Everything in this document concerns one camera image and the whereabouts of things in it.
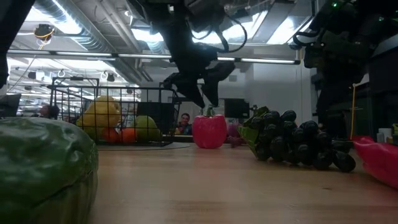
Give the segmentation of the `long light bar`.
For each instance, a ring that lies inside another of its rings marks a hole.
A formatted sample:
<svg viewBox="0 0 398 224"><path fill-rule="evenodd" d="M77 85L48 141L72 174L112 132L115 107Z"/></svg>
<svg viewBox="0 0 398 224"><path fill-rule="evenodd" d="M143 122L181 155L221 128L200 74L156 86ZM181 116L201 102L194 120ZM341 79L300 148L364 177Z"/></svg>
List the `long light bar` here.
<svg viewBox="0 0 398 224"><path fill-rule="evenodd" d="M95 60L111 60L112 58L139 58L139 59L159 59L170 60L171 55L156 54L119 54L119 53L97 53L97 52L68 52L54 50L24 50L11 49L7 51L8 55L20 55L21 57L82 57L94 58ZM231 61L240 63L266 63L266 64L282 64L282 65L299 65L299 60L284 60L274 58L241 58L241 57L217 57L217 61Z"/></svg>

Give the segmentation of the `black background screen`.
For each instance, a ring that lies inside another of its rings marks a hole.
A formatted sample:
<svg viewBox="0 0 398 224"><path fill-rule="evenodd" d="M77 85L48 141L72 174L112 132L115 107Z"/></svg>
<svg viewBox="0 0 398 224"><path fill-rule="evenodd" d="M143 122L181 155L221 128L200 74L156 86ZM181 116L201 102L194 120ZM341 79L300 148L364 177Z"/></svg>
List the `black background screen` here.
<svg viewBox="0 0 398 224"><path fill-rule="evenodd" d="M244 99L225 99L224 116L226 118L249 118L249 103Z"/></svg>

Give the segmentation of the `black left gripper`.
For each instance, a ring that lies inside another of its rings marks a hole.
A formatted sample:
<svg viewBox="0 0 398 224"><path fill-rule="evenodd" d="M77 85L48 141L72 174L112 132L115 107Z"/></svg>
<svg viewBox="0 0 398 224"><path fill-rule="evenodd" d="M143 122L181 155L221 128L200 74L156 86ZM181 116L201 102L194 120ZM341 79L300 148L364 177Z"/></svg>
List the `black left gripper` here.
<svg viewBox="0 0 398 224"><path fill-rule="evenodd" d="M198 89L197 80L185 75L204 72L209 64L217 59L216 47L194 43L193 40L172 40L169 42L171 54L170 61L175 63L180 73L172 73L164 81L165 88L171 89L173 85L177 91L191 100L200 108L205 107L203 97ZM203 77L204 85L201 90L213 106L218 106L219 82L228 78L235 70L234 62L220 62L213 68L206 70Z"/></svg>

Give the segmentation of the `orange tangerine bunch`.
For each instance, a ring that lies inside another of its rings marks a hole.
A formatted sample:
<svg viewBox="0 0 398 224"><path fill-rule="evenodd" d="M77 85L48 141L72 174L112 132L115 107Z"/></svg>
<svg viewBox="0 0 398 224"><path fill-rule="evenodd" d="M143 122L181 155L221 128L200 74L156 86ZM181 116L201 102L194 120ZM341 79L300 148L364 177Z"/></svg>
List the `orange tangerine bunch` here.
<svg viewBox="0 0 398 224"><path fill-rule="evenodd" d="M136 130L134 128L124 128L116 131L115 128L104 128L100 137L111 144L129 144L136 142Z"/></svg>

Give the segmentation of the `red bell pepper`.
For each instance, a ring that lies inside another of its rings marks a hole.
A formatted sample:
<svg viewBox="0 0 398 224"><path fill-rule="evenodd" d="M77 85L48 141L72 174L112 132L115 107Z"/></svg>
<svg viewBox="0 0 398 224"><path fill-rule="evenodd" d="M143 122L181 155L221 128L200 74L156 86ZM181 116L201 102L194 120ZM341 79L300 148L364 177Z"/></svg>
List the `red bell pepper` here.
<svg viewBox="0 0 398 224"><path fill-rule="evenodd" d="M221 147L227 137L227 124L222 114L216 114L209 106L206 113L197 116L192 124L193 141L199 148L216 149Z"/></svg>

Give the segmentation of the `green cucumber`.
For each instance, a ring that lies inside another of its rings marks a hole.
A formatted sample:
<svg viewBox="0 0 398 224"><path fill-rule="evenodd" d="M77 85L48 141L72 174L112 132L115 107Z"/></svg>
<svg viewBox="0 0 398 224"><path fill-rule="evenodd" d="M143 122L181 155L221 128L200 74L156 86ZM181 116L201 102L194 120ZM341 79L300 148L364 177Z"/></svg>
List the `green cucumber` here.
<svg viewBox="0 0 398 224"><path fill-rule="evenodd" d="M97 171L96 144L74 124L0 119L0 224L88 224Z"/></svg>

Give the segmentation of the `black metal table frame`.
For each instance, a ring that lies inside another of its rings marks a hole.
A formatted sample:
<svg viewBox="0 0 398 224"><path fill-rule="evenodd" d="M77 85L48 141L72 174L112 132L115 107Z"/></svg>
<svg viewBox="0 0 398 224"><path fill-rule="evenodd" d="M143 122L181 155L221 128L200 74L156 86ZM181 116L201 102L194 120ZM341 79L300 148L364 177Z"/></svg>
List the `black metal table frame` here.
<svg viewBox="0 0 398 224"><path fill-rule="evenodd" d="M6 54L35 0L0 0L0 89L8 77Z"/></svg>

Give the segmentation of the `green pear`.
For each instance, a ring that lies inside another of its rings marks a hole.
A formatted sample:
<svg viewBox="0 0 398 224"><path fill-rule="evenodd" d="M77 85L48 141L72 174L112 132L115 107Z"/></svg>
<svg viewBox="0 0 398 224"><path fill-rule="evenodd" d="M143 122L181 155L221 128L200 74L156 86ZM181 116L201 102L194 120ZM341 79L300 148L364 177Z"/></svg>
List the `green pear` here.
<svg viewBox="0 0 398 224"><path fill-rule="evenodd" d="M137 116L135 120L135 129L137 142L160 141L162 139L160 129L150 116Z"/></svg>

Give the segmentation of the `person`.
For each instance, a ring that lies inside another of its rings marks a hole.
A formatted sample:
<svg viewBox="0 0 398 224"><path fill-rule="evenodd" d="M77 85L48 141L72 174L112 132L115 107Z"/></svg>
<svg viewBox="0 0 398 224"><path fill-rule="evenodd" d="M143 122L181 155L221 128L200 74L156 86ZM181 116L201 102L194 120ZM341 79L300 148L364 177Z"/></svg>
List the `person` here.
<svg viewBox="0 0 398 224"><path fill-rule="evenodd" d="M57 119L60 108L58 106L45 105L40 109L40 117Z"/></svg>
<svg viewBox="0 0 398 224"><path fill-rule="evenodd" d="M175 133L178 135L192 135L192 125L189 121L190 115L188 113L183 113L181 115L181 120L178 122Z"/></svg>

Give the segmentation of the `black grape bunch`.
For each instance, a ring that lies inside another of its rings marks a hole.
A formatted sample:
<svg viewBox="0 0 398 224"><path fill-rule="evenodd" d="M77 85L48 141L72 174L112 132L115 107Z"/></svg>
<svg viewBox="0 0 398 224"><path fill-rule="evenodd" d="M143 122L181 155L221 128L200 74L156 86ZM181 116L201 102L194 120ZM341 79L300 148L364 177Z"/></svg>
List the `black grape bunch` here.
<svg viewBox="0 0 398 224"><path fill-rule="evenodd" d="M297 125L296 118L293 110L280 114L264 106L237 130L260 161L272 159L317 170L334 165L344 173L354 170L356 162L346 141L334 140L312 120Z"/></svg>

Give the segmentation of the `red chili pepper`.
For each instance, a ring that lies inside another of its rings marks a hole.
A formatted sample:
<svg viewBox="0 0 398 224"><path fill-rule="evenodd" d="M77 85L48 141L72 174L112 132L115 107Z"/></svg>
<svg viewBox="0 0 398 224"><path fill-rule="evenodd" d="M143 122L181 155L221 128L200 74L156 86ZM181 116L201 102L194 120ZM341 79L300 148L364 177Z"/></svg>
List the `red chili pepper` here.
<svg viewBox="0 0 398 224"><path fill-rule="evenodd" d="M366 172L398 190L398 146L374 142L369 136L354 136L353 144Z"/></svg>

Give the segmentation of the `grey round mat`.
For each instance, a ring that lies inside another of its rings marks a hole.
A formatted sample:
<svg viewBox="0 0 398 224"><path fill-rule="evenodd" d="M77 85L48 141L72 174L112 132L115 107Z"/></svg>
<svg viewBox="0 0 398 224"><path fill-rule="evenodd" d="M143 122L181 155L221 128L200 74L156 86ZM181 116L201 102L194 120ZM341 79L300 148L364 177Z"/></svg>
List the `grey round mat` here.
<svg viewBox="0 0 398 224"><path fill-rule="evenodd" d="M97 146L99 151L161 151L169 149L183 149L190 147L189 143L173 142L166 146Z"/></svg>

